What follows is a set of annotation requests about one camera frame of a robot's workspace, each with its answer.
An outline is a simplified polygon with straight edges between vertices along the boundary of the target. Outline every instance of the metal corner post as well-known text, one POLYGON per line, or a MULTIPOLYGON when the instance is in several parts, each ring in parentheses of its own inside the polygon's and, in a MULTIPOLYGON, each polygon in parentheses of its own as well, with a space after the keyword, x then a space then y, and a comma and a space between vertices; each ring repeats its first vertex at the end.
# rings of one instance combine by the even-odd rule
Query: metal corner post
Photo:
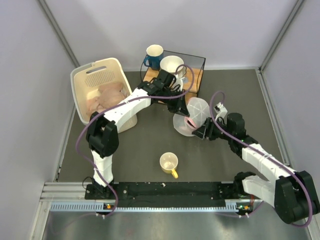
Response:
POLYGON ((286 34, 286 32, 289 29, 290 25, 292 24, 293 20, 295 19, 297 13, 302 8, 304 2, 305 2, 305 0, 297 0, 296 1, 291 13, 289 14, 288 18, 286 19, 286 21, 285 21, 284 25, 282 26, 278 36, 274 40, 270 50, 268 51, 267 55, 265 56, 261 67, 259 68, 259 70, 261 72, 263 72, 266 69, 266 67, 269 64, 273 54, 275 53, 275 51, 276 51, 277 47, 279 46, 281 40, 283 39, 284 35, 286 34))
POLYGON ((74 52, 72 51, 64 33, 60 29, 54 15, 52 14, 46 0, 36 0, 43 11, 44 15, 46 16, 47 20, 49 21, 50 25, 52 26, 56 36, 58 37, 59 41, 61 42, 65 52, 67 53, 68 57, 70 58, 73 65, 77 68, 80 66, 74 52))

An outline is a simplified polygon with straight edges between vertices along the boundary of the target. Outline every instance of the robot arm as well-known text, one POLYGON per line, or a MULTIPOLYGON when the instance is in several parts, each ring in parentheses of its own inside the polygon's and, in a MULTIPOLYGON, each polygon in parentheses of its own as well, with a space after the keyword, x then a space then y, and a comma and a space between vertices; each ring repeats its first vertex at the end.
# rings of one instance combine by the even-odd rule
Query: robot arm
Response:
MULTIPOLYGON (((182 91, 170 87, 175 80, 174 75, 161 70, 159 75, 153 78, 151 82, 141 82, 132 94, 122 101, 126 104, 107 111, 89 126, 86 140, 89 143, 97 169, 108 183, 114 179, 112 156, 119 146, 118 129, 139 111, 158 101, 150 96, 172 97, 180 95, 182 91)), ((185 96, 161 99, 161 101, 167 104, 169 112, 189 116, 185 96)), ((93 113, 91 119, 97 114, 97 112, 93 113)), ((102 188, 106 187, 96 169, 94 169, 93 179, 102 188)))
POLYGON ((205 123, 195 130, 193 134, 201 139, 210 141, 217 138, 228 141, 232 152, 237 154, 241 159, 254 166, 268 180, 263 180, 253 172, 240 172, 234 178, 234 191, 242 195, 251 194, 267 202, 274 207, 278 216, 287 224, 308 217, 309 207, 306 196, 296 180, 284 170, 291 171, 303 183, 310 196, 312 203, 312 212, 320 212, 320 204, 312 177, 306 171, 297 172, 294 169, 285 166, 283 163, 273 159, 278 163, 275 164, 268 160, 272 157, 262 146, 251 136, 247 135, 245 129, 245 120, 239 113, 230 113, 227 116, 226 123, 224 117, 227 114, 226 108, 219 103, 214 107, 216 112, 216 121, 219 126, 230 133, 237 139, 245 142, 250 147, 263 153, 257 153, 250 147, 234 141, 229 136, 221 132, 214 124, 211 117, 208 117, 205 123))

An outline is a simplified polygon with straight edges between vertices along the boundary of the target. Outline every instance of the basket handle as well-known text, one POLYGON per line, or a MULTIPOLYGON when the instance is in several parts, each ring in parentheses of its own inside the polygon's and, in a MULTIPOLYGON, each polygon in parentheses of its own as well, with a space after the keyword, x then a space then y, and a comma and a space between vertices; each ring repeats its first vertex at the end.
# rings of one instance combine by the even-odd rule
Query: basket handle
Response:
POLYGON ((91 68, 90 70, 86 71, 85 73, 86 74, 91 74, 93 72, 96 72, 96 71, 99 71, 99 70, 102 70, 102 69, 106 69, 107 67, 106 66, 98 66, 96 68, 91 68))

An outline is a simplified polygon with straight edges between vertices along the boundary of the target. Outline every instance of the yellow handle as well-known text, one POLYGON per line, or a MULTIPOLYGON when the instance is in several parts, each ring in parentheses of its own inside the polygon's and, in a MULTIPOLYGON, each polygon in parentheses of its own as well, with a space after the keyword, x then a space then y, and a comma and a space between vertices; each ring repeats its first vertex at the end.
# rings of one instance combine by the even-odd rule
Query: yellow handle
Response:
POLYGON ((172 176, 175 178, 175 179, 177 179, 178 178, 178 173, 176 172, 176 170, 172 170, 172 172, 171 172, 171 174, 172 174, 172 176))

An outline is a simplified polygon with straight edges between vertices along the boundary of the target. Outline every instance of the white wall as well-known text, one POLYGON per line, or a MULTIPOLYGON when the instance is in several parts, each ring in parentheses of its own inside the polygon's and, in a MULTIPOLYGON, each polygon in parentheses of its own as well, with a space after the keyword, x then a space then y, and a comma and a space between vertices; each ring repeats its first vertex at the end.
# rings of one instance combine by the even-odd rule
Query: white wall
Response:
POLYGON ((295 168, 320 196, 320 2, 307 0, 265 71, 295 168))
POLYGON ((46 0, 80 64, 118 58, 138 71, 147 46, 260 66, 295 0, 46 0))
POLYGON ((25 240, 52 181, 74 68, 35 0, 0 7, 0 239, 25 240))

